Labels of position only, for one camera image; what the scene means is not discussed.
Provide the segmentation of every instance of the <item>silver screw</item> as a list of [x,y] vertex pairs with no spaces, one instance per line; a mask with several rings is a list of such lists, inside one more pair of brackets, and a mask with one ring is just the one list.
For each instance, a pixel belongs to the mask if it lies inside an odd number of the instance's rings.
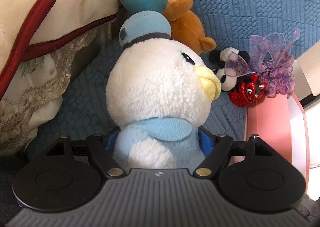
[[208,169],[208,168],[205,168],[205,167],[198,168],[196,170],[196,174],[198,176],[209,176],[209,175],[211,175],[211,173],[212,173],[212,171],[210,169]]
[[111,168],[108,170],[108,175],[110,176],[120,176],[123,174],[123,170],[121,168]]

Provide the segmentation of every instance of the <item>blue bedspread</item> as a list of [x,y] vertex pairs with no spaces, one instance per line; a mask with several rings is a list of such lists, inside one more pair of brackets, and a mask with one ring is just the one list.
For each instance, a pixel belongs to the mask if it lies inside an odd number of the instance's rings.
[[[282,32],[287,39],[295,27],[301,38],[292,49],[297,58],[320,39],[320,0],[194,0],[192,9],[217,48],[248,49],[251,34]],[[108,75],[121,54],[115,39],[68,87],[57,116],[39,127],[38,136],[27,148],[33,157],[60,135],[73,140],[93,133],[105,134],[115,125],[105,103]],[[208,55],[202,54],[208,64]],[[213,134],[226,133],[242,140],[246,109],[230,103],[226,93],[212,103],[205,127]]]

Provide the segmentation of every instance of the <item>orange bear plush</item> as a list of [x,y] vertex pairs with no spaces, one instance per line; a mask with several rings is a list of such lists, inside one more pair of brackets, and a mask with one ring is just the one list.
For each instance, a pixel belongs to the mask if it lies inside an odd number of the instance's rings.
[[190,47],[197,54],[215,49],[216,42],[206,37],[198,16],[190,9],[193,0],[120,0],[133,15],[153,10],[161,13],[169,21],[172,29],[171,39]]

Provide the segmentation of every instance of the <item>gray plastic base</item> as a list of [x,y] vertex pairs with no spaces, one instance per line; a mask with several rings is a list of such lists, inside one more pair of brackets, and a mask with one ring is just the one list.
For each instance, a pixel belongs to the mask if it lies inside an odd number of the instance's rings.
[[210,180],[186,169],[133,169],[108,180],[86,205],[59,214],[23,209],[7,227],[305,227],[296,210],[263,215],[226,201]]

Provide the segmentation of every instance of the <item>light blue collar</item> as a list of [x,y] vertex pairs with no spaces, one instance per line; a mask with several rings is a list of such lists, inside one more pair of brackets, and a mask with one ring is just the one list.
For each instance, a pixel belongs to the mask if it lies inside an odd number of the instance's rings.
[[133,127],[148,132],[150,137],[162,141],[180,141],[190,136],[193,126],[180,118],[150,118],[135,121],[126,127]]

